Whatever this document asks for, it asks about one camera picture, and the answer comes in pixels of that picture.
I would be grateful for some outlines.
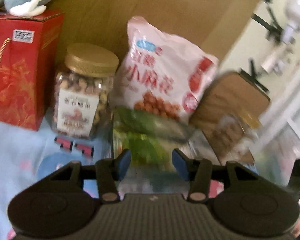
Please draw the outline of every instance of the red gift box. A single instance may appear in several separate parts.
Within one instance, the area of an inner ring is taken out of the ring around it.
[[[64,13],[0,15],[0,121],[38,130],[53,91]]]

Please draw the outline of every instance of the white wall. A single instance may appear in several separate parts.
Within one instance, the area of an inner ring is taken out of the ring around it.
[[[279,24],[284,28],[287,18],[284,14],[284,5],[287,0],[272,0],[271,8],[274,11]],[[266,10],[266,4],[260,2],[255,10],[255,14],[264,19],[266,22],[271,23],[271,18]],[[258,24],[256,21],[250,19],[245,31],[241,37],[234,44],[231,51],[226,56],[221,65],[221,71],[229,70],[249,70],[248,59],[252,57],[255,60],[256,67],[259,68],[260,64],[268,55],[273,47],[273,43],[266,39],[267,30]],[[289,80],[295,62],[300,58],[300,33],[295,36],[296,43],[294,47],[294,54],[291,56],[292,65],[286,69],[283,76],[278,77],[274,73],[259,79],[259,81],[270,90],[270,98],[274,98],[284,84]]]

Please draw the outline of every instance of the jar of nuts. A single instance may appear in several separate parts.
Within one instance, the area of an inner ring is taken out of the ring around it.
[[[58,73],[52,128],[58,133],[90,138],[106,111],[118,57],[99,46],[75,43],[67,47],[67,73]]]

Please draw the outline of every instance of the blue oval logo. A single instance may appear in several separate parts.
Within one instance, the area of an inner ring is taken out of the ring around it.
[[[144,41],[144,40],[137,41],[137,46],[139,48],[146,49],[147,51],[150,51],[150,52],[154,52],[155,48],[156,48],[156,45],[154,45],[153,43],[151,43],[149,41]]]

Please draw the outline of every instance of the snack bag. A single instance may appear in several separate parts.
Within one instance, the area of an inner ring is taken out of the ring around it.
[[[130,49],[116,74],[110,104],[187,124],[217,75],[218,59],[142,17],[129,20],[128,39]]]

